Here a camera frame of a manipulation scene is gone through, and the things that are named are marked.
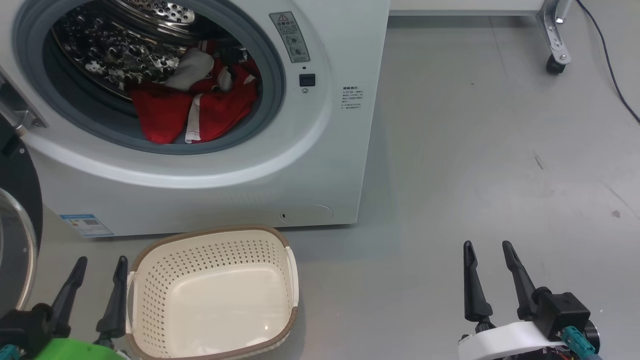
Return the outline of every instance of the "caster wheel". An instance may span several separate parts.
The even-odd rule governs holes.
[[[565,64],[561,64],[556,61],[553,55],[549,56],[549,60],[547,60],[547,72],[549,74],[558,75],[562,74],[564,71]]]

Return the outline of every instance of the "metal bracket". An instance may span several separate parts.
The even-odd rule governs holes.
[[[569,52],[560,37],[557,24],[564,23],[568,7],[569,2],[566,0],[545,0],[536,15],[554,59],[557,63],[563,65],[571,62],[571,56],[569,56]]]
[[[24,136],[35,127],[47,127],[15,91],[14,87],[0,74],[0,117],[4,117],[18,136]]]

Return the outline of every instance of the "laundry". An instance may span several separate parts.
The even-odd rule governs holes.
[[[173,143],[186,125],[186,143],[215,140],[247,116],[258,98],[260,73],[253,60],[231,69],[215,54],[215,42],[189,49],[165,84],[130,84],[145,138]]]

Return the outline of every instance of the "white fabric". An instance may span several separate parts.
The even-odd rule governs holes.
[[[218,88],[222,92],[230,92],[233,85],[234,81],[231,79],[231,74],[225,66],[225,68],[220,72],[220,75],[218,75]]]
[[[200,98],[202,94],[196,95],[189,109],[189,117],[187,118],[187,133],[184,135],[184,142],[192,143],[200,141]]]
[[[246,84],[248,84],[248,83],[252,82],[253,80],[255,80],[255,76],[253,76],[253,75],[249,75],[249,76],[247,76],[247,77],[246,77],[246,79],[244,80],[244,84],[246,85]]]
[[[173,75],[164,83],[177,90],[188,91],[191,85],[205,79],[213,69],[211,55],[196,48],[189,49],[180,59]]]

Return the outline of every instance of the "washing machine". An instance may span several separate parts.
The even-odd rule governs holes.
[[[355,223],[388,11],[389,0],[4,0],[0,111],[26,148],[8,139],[3,154],[30,155],[44,204],[86,237]],[[210,142],[148,141],[122,75],[161,83],[207,38],[255,61],[250,114]]]

